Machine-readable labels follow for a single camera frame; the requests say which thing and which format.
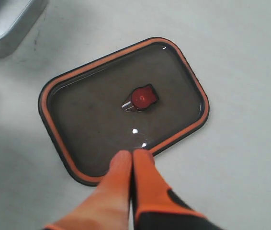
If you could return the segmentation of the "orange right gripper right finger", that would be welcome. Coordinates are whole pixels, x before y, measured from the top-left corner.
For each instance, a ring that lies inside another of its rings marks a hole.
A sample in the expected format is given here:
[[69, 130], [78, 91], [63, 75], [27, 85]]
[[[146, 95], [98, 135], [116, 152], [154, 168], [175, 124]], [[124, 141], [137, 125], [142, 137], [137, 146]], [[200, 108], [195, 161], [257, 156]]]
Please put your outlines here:
[[221, 229], [173, 192], [156, 169], [148, 150], [134, 150], [132, 179], [135, 230]]

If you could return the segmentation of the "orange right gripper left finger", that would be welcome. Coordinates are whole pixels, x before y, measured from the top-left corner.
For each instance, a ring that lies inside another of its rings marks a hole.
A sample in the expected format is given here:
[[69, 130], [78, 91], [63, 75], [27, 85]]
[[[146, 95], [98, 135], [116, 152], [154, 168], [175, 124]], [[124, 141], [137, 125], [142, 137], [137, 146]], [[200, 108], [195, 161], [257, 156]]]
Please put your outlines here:
[[132, 155], [119, 151], [93, 193], [77, 208], [45, 226], [46, 230], [127, 230]]

